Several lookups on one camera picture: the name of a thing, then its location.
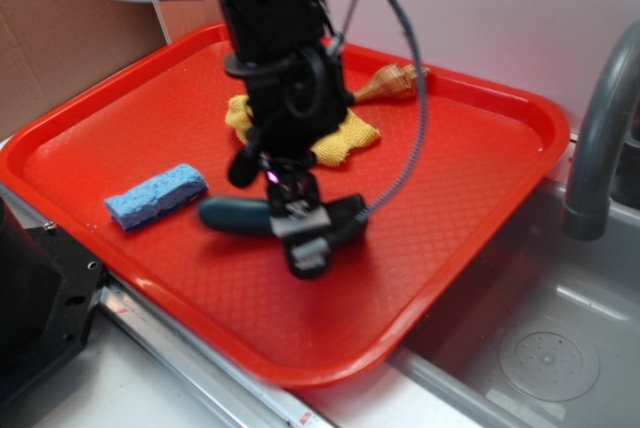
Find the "screw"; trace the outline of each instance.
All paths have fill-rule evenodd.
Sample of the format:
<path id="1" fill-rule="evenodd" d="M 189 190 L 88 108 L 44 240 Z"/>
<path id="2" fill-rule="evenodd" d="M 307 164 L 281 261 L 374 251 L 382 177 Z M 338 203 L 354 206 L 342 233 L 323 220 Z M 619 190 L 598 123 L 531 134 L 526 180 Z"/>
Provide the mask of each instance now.
<path id="1" fill-rule="evenodd" d="M 53 234 L 57 227 L 58 225 L 56 225 L 54 221 L 47 221 L 44 225 L 42 225 L 44 231 L 48 232 L 49 234 Z"/>

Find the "sink drain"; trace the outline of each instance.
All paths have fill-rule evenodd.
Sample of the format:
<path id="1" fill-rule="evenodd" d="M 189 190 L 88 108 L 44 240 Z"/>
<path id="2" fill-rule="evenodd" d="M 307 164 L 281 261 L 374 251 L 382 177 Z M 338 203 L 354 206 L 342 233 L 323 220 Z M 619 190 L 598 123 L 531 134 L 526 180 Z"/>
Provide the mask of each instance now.
<path id="1" fill-rule="evenodd" d="M 500 345 L 500 367 L 518 390 L 545 401 L 577 398 L 600 372 L 593 345 L 551 320 L 518 325 Z"/>

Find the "tray rim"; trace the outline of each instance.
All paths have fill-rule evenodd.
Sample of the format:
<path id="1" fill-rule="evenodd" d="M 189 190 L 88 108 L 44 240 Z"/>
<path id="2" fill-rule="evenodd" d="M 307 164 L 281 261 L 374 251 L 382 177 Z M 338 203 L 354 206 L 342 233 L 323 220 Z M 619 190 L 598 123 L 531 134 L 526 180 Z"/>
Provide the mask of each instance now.
<path id="1" fill-rule="evenodd" d="M 46 143 L 46 141 L 55 138 L 76 122 L 102 109 L 104 100 L 101 97 L 104 96 L 105 92 L 113 97 L 113 99 L 117 99 L 131 89 L 131 80 L 135 82 L 136 87 L 140 86 L 146 80 L 153 78 L 180 60 L 195 54 L 200 49 L 208 47 L 213 43 L 227 41 L 228 39 L 228 32 L 224 23 L 205 26 L 144 57 L 128 68 L 112 75 L 103 82 L 63 103 L 58 108 L 55 108 L 48 114 L 27 125 L 16 133 L 0 151 L 0 181 L 24 198 L 27 203 L 40 211 L 45 217 L 59 223 L 60 226 L 69 231 L 72 236 L 76 237 L 87 248 L 94 252 L 103 253 L 105 248 L 108 248 L 110 244 L 101 238 L 91 236 L 82 223 L 74 222 L 72 216 L 58 207 L 55 202 L 50 200 L 45 194 L 31 186 L 27 180 L 23 179 L 20 176 L 21 164 L 28 159 L 30 154 L 33 153 L 33 150 Z M 410 63 L 408 60 L 397 56 L 354 45 L 348 46 L 344 58 L 345 65 L 349 69 L 356 71 L 358 69 L 357 67 L 349 66 L 350 62 L 355 63 L 356 60 L 360 60 L 361 62 L 367 59 L 375 60 L 375 63 L 381 66 L 388 63 Z M 429 75 L 430 93 L 437 94 L 439 92 L 438 90 L 447 89 L 460 90 L 461 92 L 465 89 L 472 89 L 481 103 L 486 100 L 495 101 L 498 98 L 504 99 L 505 101 L 508 100 L 509 103 L 505 104 L 509 106 L 510 104 L 514 104 L 518 108 L 508 108 L 504 113 L 500 113 L 494 109 L 488 111 L 504 114 L 511 119 L 527 124 L 540 136 L 544 146 L 543 152 L 532 169 L 520 178 L 519 182 L 511 188 L 508 194 L 498 203 L 497 207 L 483 219 L 478 227 L 470 234 L 469 238 L 465 240 L 466 246 L 478 244 L 477 238 L 480 237 L 482 241 L 485 241 L 487 231 L 493 235 L 500 226 L 507 221 L 510 214 L 525 200 L 537 184 L 542 181 L 547 171 L 553 167 L 555 162 L 564 153 L 569 143 L 569 123 L 560 108 L 546 98 L 473 76 L 431 65 L 427 66 L 429 66 L 431 70 Z M 125 84 L 124 80 L 128 82 L 126 90 L 121 86 Z M 451 275 L 450 270 L 447 271 L 445 286 L 453 282 L 479 249 L 480 248 L 471 250 L 467 248 L 457 250 L 452 257 L 447 260 L 446 265 L 456 263 L 461 268 L 455 272 L 454 276 Z M 132 263 L 130 259 L 122 256 L 117 251 L 111 251 L 110 255 L 111 257 L 109 259 L 104 260 L 107 265 L 115 265 L 116 263 L 131 265 Z M 444 271 L 446 270 L 443 270 L 442 267 L 439 268 L 431 281 L 436 282 L 438 278 L 444 278 Z M 301 368 L 282 366 L 266 358 L 257 349 L 249 346 L 244 340 L 237 339 L 233 333 L 230 333 L 230 331 L 222 326 L 215 318 L 206 317 L 200 312 L 194 313 L 183 300 L 180 300 L 171 293 L 167 293 L 152 280 L 149 281 L 151 281 L 151 283 L 145 284 L 144 291 L 141 291 L 140 287 L 135 283 L 125 280 L 127 284 L 133 286 L 134 290 L 140 291 L 142 295 L 147 297 L 152 303 L 158 305 L 162 310 L 170 307 L 171 317 L 177 320 L 189 319 L 189 323 L 185 324 L 188 329 L 193 331 L 205 342 L 220 349 L 240 366 L 266 381 L 287 388 L 305 388 L 332 384 L 375 365 L 376 362 L 388 356 L 397 346 L 401 339 L 399 334 L 406 334 L 411 326 L 417 322 L 419 317 L 426 312 L 429 306 L 437 299 L 437 296 L 435 298 L 432 296 L 427 286 L 428 284 L 422 286 L 416 295 L 407 303 L 406 308 L 380 332 L 373 344 L 363 349 L 362 353 L 351 356 L 349 359 L 343 361 L 323 365 L 321 368 Z M 210 334 L 212 328 L 215 328 L 213 330 L 215 334 L 223 337 L 223 343 L 212 343 L 210 336 L 204 336 L 205 333 Z"/>

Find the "white wall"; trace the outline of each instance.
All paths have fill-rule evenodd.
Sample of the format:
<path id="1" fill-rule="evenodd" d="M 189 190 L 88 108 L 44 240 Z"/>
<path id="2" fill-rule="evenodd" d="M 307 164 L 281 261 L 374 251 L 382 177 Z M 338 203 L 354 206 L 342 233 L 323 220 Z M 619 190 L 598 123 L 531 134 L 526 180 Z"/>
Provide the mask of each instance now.
<path id="1" fill-rule="evenodd" d="M 342 19 L 348 0 L 329 0 Z M 424 61 L 543 95 L 580 126 L 606 58 L 640 0 L 401 0 Z M 360 0 L 349 41 L 408 56 L 384 0 Z"/>

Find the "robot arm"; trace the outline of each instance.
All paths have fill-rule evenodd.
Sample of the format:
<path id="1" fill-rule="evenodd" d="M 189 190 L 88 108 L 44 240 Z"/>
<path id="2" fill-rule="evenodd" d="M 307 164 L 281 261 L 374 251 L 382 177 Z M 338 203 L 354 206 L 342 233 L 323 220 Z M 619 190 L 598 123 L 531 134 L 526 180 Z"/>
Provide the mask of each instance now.
<path id="1" fill-rule="evenodd" d="M 353 100 L 344 88 L 339 55 L 322 42 L 327 30 L 333 32 L 324 0 L 220 1 L 234 50 L 225 69 L 244 81 L 254 122 L 248 145 L 231 163 L 228 179 L 246 187 L 260 171 L 265 173 L 273 232 L 283 241 L 292 272 L 311 277 L 327 267 L 328 256 L 315 257 L 315 268 L 303 273 L 298 267 L 309 263 L 292 258 L 292 250 L 364 207 L 359 195 L 325 205 L 309 172 L 315 162 L 310 147 L 337 130 Z M 233 204 L 223 202 L 225 210 Z M 203 216 L 201 206 L 203 220 L 218 209 L 207 205 Z"/>

